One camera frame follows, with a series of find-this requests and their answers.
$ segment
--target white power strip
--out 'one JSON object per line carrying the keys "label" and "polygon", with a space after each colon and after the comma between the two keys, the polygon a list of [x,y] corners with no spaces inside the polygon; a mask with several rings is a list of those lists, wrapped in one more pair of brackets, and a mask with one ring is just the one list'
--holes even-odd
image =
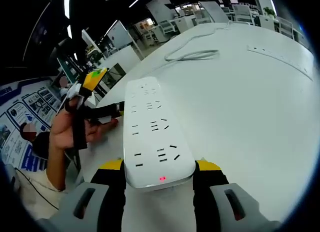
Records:
{"label": "white power strip", "polygon": [[123,136],[125,176],[132,187],[157,190],[192,176],[195,160],[156,78],[128,82]]}
{"label": "white power strip", "polygon": [[295,69],[297,69],[298,71],[300,71],[301,73],[306,75],[311,81],[313,81],[312,80],[312,71],[309,71],[306,68],[300,67],[298,64],[296,64],[295,62],[291,61],[290,59],[285,58],[283,55],[276,54],[275,52],[270,51],[270,50],[265,49],[265,48],[254,47],[254,46],[249,46],[249,45],[247,45],[246,49],[248,51],[255,52],[255,53],[260,53],[262,55],[266,55],[268,57],[272,57],[272,58],[277,59],[277,60],[279,60],[281,62],[284,62],[284,63],[294,67]]}

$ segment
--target laboratory room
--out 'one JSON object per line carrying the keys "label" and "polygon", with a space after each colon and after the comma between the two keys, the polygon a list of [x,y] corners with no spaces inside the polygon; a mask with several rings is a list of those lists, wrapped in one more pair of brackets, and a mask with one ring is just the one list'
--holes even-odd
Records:
{"label": "laboratory room", "polygon": [[7,230],[318,227],[318,0],[3,1]]}

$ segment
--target white cable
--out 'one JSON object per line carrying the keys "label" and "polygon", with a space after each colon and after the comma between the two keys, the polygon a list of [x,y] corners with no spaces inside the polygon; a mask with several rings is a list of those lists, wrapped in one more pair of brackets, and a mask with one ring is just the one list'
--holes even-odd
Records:
{"label": "white cable", "polygon": [[161,64],[159,67],[156,67],[155,69],[151,70],[150,72],[143,74],[142,77],[144,77],[145,75],[153,72],[156,69],[159,69],[165,65],[177,62],[177,61],[196,61],[196,60],[204,60],[204,59],[209,59],[209,58],[213,58],[214,56],[216,56],[217,54],[219,54],[219,50],[218,49],[212,49],[212,50],[201,50],[201,51],[196,51],[196,52],[191,52],[191,53],[187,53],[184,54],[178,58],[169,58],[172,54],[176,53],[177,51],[179,51],[180,49],[182,49],[185,45],[187,45],[190,41],[192,41],[193,39],[197,39],[197,38],[202,38],[202,37],[206,37],[206,36],[210,36],[214,33],[216,33],[216,30],[228,30],[228,26],[229,24],[232,23],[231,21],[229,21],[226,25],[225,28],[215,28],[212,32],[207,33],[207,34],[201,34],[201,35],[197,35],[194,37],[191,37],[190,39],[188,39],[185,43],[183,43],[180,47],[176,48],[175,50],[173,50],[172,52],[168,53],[167,55],[165,55],[164,60],[167,63]]}

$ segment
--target black cable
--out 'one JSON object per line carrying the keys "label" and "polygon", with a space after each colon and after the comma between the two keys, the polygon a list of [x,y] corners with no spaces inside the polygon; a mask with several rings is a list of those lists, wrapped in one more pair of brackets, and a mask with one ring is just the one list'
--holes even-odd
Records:
{"label": "black cable", "polygon": [[27,176],[25,176],[24,173],[22,173],[18,168],[15,168],[17,171],[19,171],[25,178],[26,180],[31,184],[31,186],[35,189],[35,191],[45,200],[47,201],[53,208],[55,208],[56,210],[59,210],[57,207],[55,207],[52,203],[49,202],[49,200],[47,200],[37,189],[36,187],[31,183],[31,181],[28,179]]}

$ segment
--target office desk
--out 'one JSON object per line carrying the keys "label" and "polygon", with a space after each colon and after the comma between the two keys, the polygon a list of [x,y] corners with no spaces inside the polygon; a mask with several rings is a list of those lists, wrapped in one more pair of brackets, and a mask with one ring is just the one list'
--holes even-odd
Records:
{"label": "office desk", "polygon": [[[228,31],[192,40],[174,54],[219,49],[215,58],[153,71],[165,54],[190,37],[225,26],[201,24],[175,37],[128,72],[99,106],[123,101],[128,81],[157,77],[194,158],[219,165],[230,183],[259,202],[268,219],[283,221],[306,189],[318,158],[320,88],[313,55],[279,33],[230,24]],[[247,51],[247,45],[272,50],[312,70],[313,81],[279,60]],[[120,122],[107,142],[81,151],[85,181],[106,160],[123,157],[122,132]],[[122,229],[195,231],[192,196],[191,181],[147,194],[128,185]]]}

